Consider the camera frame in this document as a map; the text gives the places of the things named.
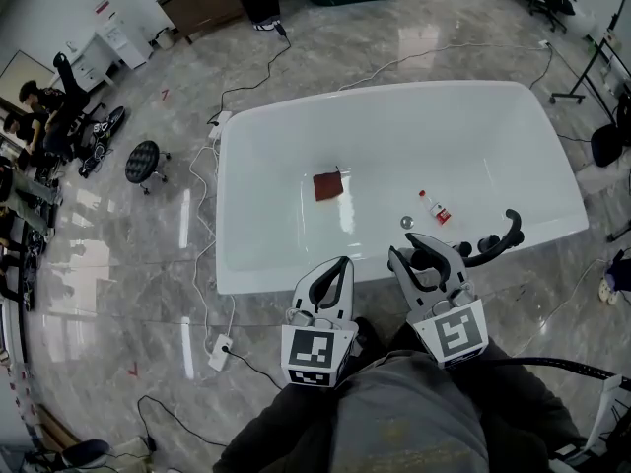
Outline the white power strip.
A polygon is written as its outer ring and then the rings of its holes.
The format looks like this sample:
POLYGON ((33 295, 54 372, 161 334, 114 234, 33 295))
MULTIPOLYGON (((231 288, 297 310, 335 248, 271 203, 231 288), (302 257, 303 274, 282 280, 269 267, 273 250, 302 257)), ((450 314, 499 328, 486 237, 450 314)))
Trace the white power strip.
POLYGON ((226 365, 232 345, 233 340, 229 336, 220 334, 209 355, 208 366, 216 372, 221 372, 226 365))
POLYGON ((224 111, 221 111, 220 114, 211 121, 211 124, 210 124, 211 130, 208 135, 208 138, 211 141, 216 141, 216 140, 221 139, 222 132, 227 122, 232 117, 232 115, 233 113, 231 111, 224 110, 224 111))

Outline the black curved faucet spout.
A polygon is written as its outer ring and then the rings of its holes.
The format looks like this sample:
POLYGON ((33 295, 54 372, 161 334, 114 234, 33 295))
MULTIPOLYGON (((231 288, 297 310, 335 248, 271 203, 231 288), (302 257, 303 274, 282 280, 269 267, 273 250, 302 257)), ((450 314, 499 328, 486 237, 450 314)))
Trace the black curved faucet spout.
POLYGON ((509 230, 500 237, 500 241, 488 251, 483 253, 478 252, 476 255, 473 255, 472 246, 466 241, 453 246, 453 249, 461 256, 466 268, 485 265, 502 255, 505 251, 517 247, 513 246, 513 239, 518 232, 522 231, 522 218, 517 211, 512 209, 508 209, 505 215, 511 221, 511 226, 509 230))

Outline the black metal stand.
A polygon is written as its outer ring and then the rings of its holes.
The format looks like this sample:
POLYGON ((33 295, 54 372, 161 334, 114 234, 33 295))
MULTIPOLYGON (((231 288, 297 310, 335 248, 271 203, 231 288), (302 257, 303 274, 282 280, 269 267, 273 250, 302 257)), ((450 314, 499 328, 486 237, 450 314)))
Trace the black metal stand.
POLYGON ((614 15, 606 30, 598 38, 586 37, 588 61, 575 75, 573 85, 564 92, 553 92, 549 102, 574 101, 576 104, 588 98, 613 117, 619 97, 631 90, 631 59, 623 58, 623 45, 616 33, 619 17, 614 15))

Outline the person's right forearm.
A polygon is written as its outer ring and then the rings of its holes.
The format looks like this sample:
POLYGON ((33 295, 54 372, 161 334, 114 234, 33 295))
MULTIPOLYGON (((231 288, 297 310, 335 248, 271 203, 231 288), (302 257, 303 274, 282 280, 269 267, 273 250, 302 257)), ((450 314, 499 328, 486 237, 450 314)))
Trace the person's right forearm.
POLYGON ((523 366, 491 366, 508 355, 493 341, 452 372, 480 411, 491 473, 549 473, 550 455, 585 439, 562 400, 523 366))

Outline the black office chair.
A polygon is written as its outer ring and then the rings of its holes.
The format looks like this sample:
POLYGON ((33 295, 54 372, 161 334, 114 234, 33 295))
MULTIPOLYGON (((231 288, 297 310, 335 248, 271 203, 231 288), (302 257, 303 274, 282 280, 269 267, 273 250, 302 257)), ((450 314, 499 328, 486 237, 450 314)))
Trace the black office chair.
POLYGON ((60 453, 65 466, 75 469, 104 466, 110 452, 109 444, 102 439, 89 439, 76 443, 60 453))

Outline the white bathtub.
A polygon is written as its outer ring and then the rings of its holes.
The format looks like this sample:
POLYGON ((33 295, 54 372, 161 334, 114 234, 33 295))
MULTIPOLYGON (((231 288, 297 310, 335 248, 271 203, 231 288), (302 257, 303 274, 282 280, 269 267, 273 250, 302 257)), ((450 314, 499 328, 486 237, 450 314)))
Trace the white bathtub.
POLYGON ((387 252, 407 233, 477 243, 508 231, 508 209, 527 248, 589 225, 557 133, 522 84, 392 84, 258 107, 220 139, 218 290, 291 291, 338 256, 359 282, 386 279, 387 252), (343 193, 316 202, 313 176, 337 169, 343 193), (421 190, 451 213, 444 225, 421 190))

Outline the brown wooden cabinet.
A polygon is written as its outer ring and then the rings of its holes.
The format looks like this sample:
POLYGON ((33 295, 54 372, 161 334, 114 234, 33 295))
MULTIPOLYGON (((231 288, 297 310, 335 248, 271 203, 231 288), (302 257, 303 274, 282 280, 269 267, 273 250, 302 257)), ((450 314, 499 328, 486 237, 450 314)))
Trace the brown wooden cabinet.
POLYGON ((194 34, 215 30, 245 15, 242 0, 157 0, 157 4, 188 44, 194 34))

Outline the white paper sheet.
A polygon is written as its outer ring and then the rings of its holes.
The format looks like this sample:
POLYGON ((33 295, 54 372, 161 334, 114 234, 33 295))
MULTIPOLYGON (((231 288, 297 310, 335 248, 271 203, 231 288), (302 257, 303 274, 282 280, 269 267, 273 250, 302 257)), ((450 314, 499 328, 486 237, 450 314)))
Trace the white paper sheet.
POLYGON ((614 405, 614 398, 617 394, 617 390, 622 383, 622 375, 616 374, 608 377, 602 383, 602 389, 600 391, 599 405, 596 413, 594 425, 591 433, 585 445, 585 450, 590 450, 595 444, 598 437, 604 430, 605 420, 610 414, 610 410, 614 405))

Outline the person's grey shirt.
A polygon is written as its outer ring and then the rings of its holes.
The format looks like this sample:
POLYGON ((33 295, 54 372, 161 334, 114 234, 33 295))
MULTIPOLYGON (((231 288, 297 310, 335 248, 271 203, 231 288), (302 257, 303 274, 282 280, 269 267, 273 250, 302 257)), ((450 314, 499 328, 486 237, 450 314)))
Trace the person's grey shirt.
POLYGON ((475 405, 428 355, 390 353, 340 391, 330 473, 489 473, 475 405))

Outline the clear plastic bottle red label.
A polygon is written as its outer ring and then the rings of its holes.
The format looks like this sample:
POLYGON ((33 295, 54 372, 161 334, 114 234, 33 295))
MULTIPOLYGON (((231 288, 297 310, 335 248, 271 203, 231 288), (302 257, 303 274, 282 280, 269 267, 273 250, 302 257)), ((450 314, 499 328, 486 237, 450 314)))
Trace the clear plastic bottle red label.
POLYGON ((442 226, 450 218, 451 213, 445 208, 439 201, 434 200, 425 190, 419 192, 419 197, 425 206, 426 210, 431 214, 433 218, 442 226))

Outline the red-brown cloth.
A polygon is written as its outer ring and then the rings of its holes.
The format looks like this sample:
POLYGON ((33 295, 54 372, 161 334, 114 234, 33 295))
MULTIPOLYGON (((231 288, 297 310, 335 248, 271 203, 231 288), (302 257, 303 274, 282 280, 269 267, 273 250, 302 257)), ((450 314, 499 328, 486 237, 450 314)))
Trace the red-brown cloth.
POLYGON ((313 176, 315 201, 321 202, 336 198, 344 191, 341 171, 319 173, 313 176))

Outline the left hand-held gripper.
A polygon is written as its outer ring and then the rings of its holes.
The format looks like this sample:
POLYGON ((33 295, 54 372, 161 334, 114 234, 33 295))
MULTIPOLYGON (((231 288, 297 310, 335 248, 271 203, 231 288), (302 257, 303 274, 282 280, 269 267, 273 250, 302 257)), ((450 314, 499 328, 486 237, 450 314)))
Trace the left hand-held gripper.
POLYGON ((336 385, 359 331, 350 320, 353 295, 354 265, 349 257, 325 261, 298 282, 294 308, 281 328, 280 366, 288 384, 336 385))

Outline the person's left leg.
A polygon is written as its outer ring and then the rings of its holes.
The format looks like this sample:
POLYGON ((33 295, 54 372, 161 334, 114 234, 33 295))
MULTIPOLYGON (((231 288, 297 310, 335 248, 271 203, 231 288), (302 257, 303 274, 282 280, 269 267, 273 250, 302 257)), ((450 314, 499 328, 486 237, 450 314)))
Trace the person's left leg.
POLYGON ((356 340, 361 347, 358 359, 369 364, 383 355, 384 345, 376 329, 366 317, 356 317, 355 323, 358 325, 356 340))

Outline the white cabinet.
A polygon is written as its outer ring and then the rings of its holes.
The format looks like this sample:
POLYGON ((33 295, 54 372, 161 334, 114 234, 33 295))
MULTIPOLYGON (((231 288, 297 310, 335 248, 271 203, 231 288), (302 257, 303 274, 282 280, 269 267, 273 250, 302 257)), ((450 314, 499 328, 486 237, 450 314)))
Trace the white cabinet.
POLYGON ((134 70, 148 62, 153 49, 126 9, 112 0, 96 0, 98 34, 134 70))

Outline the black round stool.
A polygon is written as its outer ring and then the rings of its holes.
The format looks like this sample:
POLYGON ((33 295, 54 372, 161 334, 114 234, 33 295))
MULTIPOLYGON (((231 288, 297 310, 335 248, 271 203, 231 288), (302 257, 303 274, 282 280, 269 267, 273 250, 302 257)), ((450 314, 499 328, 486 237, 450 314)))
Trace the black round stool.
POLYGON ((162 183, 169 181, 163 170, 163 164, 172 159, 172 154, 160 149, 152 140, 139 143, 130 153, 125 164, 124 173, 127 181, 137 185, 148 196, 150 189, 145 183, 153 176, 157 176, 162 183))

